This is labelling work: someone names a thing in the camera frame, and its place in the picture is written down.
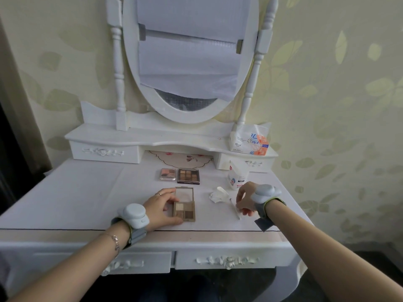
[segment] pink eyeshadow palette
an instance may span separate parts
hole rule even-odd
[[[178,171],[178,183],[200,184],[199,170],[180,168]]]
[[[176,169],[175,168],[161,169],[160,179],[174,181],[176,179]]]

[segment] open eyeshadow palette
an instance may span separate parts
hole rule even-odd
[[[176,188],[175,196],[180,202],[174,203],[174,216],[178,216],[183,221],[196,221],[195,202],[193,187],[179,186]]]
[[[199,170],[180,168],[178,171],[178,183],[200,184]]]

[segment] left hand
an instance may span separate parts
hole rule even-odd
[[[167,225],[180,225],[183,223],[183,219],[180,217],[168,217],[163,211],[168,210],[166,203],[174,203],[179,201],[173,194],[176,188],[163,188],[158,191],[154,196],[151,196],[144,204],[145,213],[150,220],[150,223],[146,226],[148,232],[154,231],[158,228]]]

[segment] right hand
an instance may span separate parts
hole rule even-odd
[[[255,192],[257,186],[258,184],[249,181],[239,188],[237,194],[237,208],[244,215],[252,216],[256,211],[255,203],[251,199],[251,196]]]

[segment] wallpaper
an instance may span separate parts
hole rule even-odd
[[[260,18],[269,0],[260,0]],[[271,121],[273,171],[320,229],[403,253],[403,0],[280,0],[247,114]],[[115,107],[104,0],[0,0],[53,166],[79,101]],[[128,66],[126,104],[146,112]],[[237,98],[216,119],[233,121]]]

